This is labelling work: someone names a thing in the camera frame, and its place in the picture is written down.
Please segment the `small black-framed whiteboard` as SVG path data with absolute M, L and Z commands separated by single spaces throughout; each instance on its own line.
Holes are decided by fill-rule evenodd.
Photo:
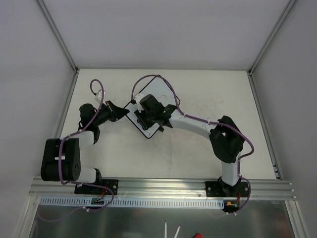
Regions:
M 174 97 L 174 94 L 171 90 L 171 87 L 164 82 L 163 79 L 158 77 L 153 77 L 153 79 L 144 86 L 139 93 L 147 96 L 152 94 L 159 102 L 163 104 L 164 107 L 168 105 L 180 105 L 180 99 Z M 159 131 L 160 125 L 158 123 L 152 123 L 152 127 L 148 130 L 142 130 L 141 126 L 137 123 L 137 117 L 134 112 L 137 110 L 137 106 L 129 102 L 125 107 L 129 110 L 129 113 L 126 115 L 127 118 L 132 122 L 132 124 L 147 138 L 150 139 L 153 135 Z

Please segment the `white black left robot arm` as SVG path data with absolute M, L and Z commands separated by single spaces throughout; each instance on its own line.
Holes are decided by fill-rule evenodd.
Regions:
M 77 132 L 65 138 L 46 140 L 40 175 L 43 181 L 86 183 L 91 193 L 99 193 L 104 186 L 101 172 L 83 166 L 81 152 L 97 143 L 101 124 L 116 122 L 126 116 L 129 110 L 106 101 L 97 109 L 91 104 L 83 104 L 79 112 Z

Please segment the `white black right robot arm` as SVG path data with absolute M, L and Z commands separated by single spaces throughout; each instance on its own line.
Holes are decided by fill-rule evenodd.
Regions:
M 176 105 L 164 106 L 153 95 L 141 93 L 134 98 L 137 105 L 135 115 L 142 129 L 154 124 L 161 127 L 183 129 L 209 139 L 215 156 L 222 165 L 222 192 L 233 196 L 239 191 L 238 156 L 245 139 L 230 117 L 223 116 L 217 122 L 208 122 L 194 116 L 181 114 Z

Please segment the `white stick left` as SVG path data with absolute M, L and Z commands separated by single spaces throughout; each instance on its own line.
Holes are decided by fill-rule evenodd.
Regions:
M 167 238 L 167 221 L 164 222 L 164 238 Z

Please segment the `white stick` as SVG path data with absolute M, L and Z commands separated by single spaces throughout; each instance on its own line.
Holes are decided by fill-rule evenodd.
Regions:
M 164 222 L 164 238 L 167 238 L 167 221 Z
M 180 228 L 181 228 L 181 225 L 179 225 L 179 226 L 177 227 L 177 230 L 176 230 L 176 232 L 175 232 L 173 238 L 177 238 L 177 237 L 178 237 L 178 234 L 179 234 L 179 232 L 180 232 Z

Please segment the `white stick right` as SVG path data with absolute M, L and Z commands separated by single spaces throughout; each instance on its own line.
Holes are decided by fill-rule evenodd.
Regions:
M 178 237 L 178 234 L 179 234 L 179 232 L 180 232 L 180 228 L 181 228 L 181 225 L 179 225 L 179 226 L 177 227 L 177 230 L 176 230 L 176 232 L 175 232 L 173 238 L 177 238 L 177 237 Z

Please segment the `red object at bottom edge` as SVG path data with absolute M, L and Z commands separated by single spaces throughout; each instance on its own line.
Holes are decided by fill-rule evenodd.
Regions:
M 193 236 L 193 238 L 203 238 L 201 233 L 197 233 Z

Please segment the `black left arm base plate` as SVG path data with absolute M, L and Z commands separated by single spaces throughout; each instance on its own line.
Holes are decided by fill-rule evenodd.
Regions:
M 119 188 L 119 180 L 117 179 L 105 179 L 93 184 L 83 183 L 82 185 L 76 185 L 74 193 L 79 195 L 117 195 Z

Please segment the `aluminium mounting rail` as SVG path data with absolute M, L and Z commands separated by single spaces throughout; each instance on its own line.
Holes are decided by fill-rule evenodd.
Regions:
M 117 197 L 126 198 L 211 198 L 213 179 L 163 179 L 163 178 L 110 178 L 107 186 Z M 74 195 L 75 185 L 43 181 L 35 177 L 29 195 Z M 297 194 L 291 182 L 286 180 L 242 181 L 234 195 L 258 200 L 296 200 Z

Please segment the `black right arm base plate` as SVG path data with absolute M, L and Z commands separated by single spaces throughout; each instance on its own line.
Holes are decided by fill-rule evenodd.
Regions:
M 207 197 L 248 197 L 250 186 L 245 181 L 239 181 L 230 186 L 223 181 L 206 181 L 205 191 Z

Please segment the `left aluminium frame post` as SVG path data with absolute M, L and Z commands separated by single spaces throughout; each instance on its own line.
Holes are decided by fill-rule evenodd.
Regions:
M 35 0 L 35 2 L 37 4 L 39 10 L 41 11 L 45 21 L 47 22 L 51 32 L 53 33 L 54 38 L 56 39 L 59 47 L 61 48 L 69 66 L 71 67 L 71 69 L 74 73 L 77 73 L 78 67 L 76 66 L 76 63 L 75 63 L 68 47 L 66 46 L 65 41 L 64 41 L 49 9 L 48 9 L 45 1 L 44 0 Z

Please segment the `aluminium frame post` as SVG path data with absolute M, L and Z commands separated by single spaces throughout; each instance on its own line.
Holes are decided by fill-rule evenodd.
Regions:
M 259 66 L 260 62 L 262 61 L 263 57 L 269 50 L 271 44 L 273 43 L 275 37 L 277 36 L 279 30 L 283 26 L 284 22 L 287 20 L 289 14 L 295 7 L 297 0 L 289 0 L 284 7 L 283 11 L 281 12 L 280 16 L 278 17 L 277 21 L 275 22 L 272 30 L 270 31 L 268 37 L 266 38 L 264 44 L 262 45 L 259 53 L 257 54 L 253 64 L 251 65 L 250 69 L 248 70 L 248 73 L 251 75 L 255 72 L 257 67 Z
M 59 47 L 61 48 L 69 66 L 71 67 L 71 69 L 74 73 L 77 73 L 78 67 L 76 66 L 76 63 L 75 63 L 68 47 L 66 46 L 65 41 L 64 41 L 49 9 L 48 9 L 45 1 L 44 0 L 35 0 L 35 2 L 37 4 L 39 10 L 41 11 L 45 21 L 47 22 L 51 32 L 53 33 L 54 38 L 56 39 Z

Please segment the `right aluminium frame post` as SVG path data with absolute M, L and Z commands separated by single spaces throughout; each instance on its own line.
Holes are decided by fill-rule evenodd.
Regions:
M 277 36 L 279 30 L 283 26 L 284 22 L 287 20 L 289 14 L 295 7 L 297 0 L 289 0 L 284 7 L 283 11 L 281 12 L 280 16 L 278 17 L 277 21 L 275 22 L 272 30 L 270 31 L 268 37 L 266 38 L 264 44 L 262 45 L 259 53 L 257 54 L 253 64 L 251 65 L 250 69 L 248 70 L 248 73 L 251 75 L 255 72 L 257 67 L 259 66 L 260 62 L 262 61 L 263 57 L 269 50 L 271 44 L 273 43 L 275 37 Z

